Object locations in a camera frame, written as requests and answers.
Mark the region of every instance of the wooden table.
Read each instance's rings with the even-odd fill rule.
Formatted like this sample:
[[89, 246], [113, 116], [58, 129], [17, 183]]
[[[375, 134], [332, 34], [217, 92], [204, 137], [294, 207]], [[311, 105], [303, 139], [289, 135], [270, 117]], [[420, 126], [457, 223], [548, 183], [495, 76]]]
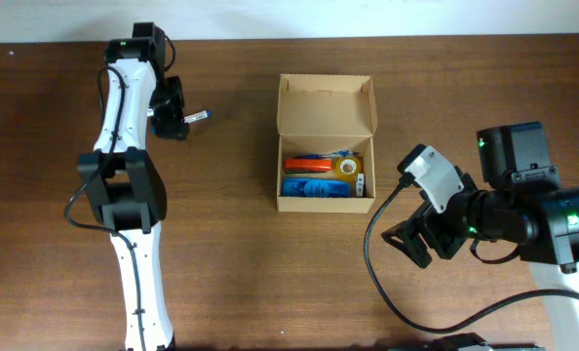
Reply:
[[[374, 79], [377, 200], [419, 143], [482, 183], [475, 131], [539, 120], [563, 186], [579, 185], [579, 35], [407, 37], [176, 43], [186, 112], [212, 111], [186, 142], [149, 136], [169, 213], [164, 292], [177, 344], [346, 347], [437, 337], [396, 318], [364, 265], [371, 214], [279, 214], [275, 208], [280, 73]], [[117, 350], [125, 311], [107, 236], [68, 226], [79, 153], [99, 130], [104, 43], [0, 45], [0, 350]], [[420, 204], [409, 189], [380, 232]], [[73, 212], [92, 221], [87, 204]], [[462, 250], [420, 270], [374, 235], [372, 262], [414, 321], [445, 327], [534, 288], [525, 263], [483, 265]], [[497, 257], [509, 244], [484, 245]], [[490, 342], [553, 350], [540, 299], [477, 323]]]

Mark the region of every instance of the open cardboard box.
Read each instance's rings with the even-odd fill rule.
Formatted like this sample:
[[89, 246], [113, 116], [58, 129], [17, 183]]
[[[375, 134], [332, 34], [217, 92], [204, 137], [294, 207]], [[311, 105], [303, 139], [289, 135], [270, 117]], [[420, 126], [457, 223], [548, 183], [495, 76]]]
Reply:
[[[282, 74], [277, 113], [279, 212], [367, 213], [376, 196], [372, 137], [377, 125], [371, 77]], [[283, 167], [286, 158], [339, 150], [359, 152], [366, 175], [365, 197], [283, 196], [283, 179], [287, 176], [336, 179], [334, 172], [286, 175]]]

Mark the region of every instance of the green light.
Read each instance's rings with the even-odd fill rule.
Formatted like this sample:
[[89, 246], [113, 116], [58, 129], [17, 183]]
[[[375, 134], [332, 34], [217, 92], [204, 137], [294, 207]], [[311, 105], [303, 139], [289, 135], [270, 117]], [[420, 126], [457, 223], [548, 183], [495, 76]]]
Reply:
[[577, 214], [570, 214], [566, 217], [566, 222], [569, 223], [569, 225], [578, 225], [579, 216], [577, 216]]

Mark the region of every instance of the robotic arm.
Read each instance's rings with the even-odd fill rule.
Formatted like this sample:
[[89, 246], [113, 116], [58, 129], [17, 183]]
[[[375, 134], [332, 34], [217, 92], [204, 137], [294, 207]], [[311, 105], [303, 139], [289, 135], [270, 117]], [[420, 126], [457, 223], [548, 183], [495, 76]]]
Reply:
[[484, 261], [518, 255], [540, 289], [559, 290], [545, 297], [557, 348], [579, 350], [579, 299], [564, 298], [579, 293], [579, 188], [560, 188], [538, 122], [479, 131], [478, 143], [484, 181], [495, 190], [479, 190], [432, 146], [418, 145], [398, 170], [425, 201], [382, 237], [420, 268], [432, 261], [426, 244], [443, 259], [467, 239], [474, 255], [479, 241], [518, 244], [507, 259]]
[[[174, 350], [159, 258], [166, 189], [145, 150], [147, 115], [159, 137], [185, 139], [189, 132], [179, 78], [165, 77], [166, 39], [153, 23], [136, 23], [132, 38], [110, 41], [103, 68], [110, 87], [103, 126], [95, 151], [78, 158], [83, 185], [65, 209], [71, 224], [111, 233], [123, 281], [127, 351]], [[107, 181], [117, 174], [127, 175], [128, 181]], [[70, 205], [84, 190], [103, 226], [70, 219]]]

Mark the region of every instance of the box lid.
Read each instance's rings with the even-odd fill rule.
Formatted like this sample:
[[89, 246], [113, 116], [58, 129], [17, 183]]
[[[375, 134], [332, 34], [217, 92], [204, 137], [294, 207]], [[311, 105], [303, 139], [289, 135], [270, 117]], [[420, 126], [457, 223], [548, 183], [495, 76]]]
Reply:
[[282, 74], [281, 136], [373, 136], [378, 125], [369, 76]]

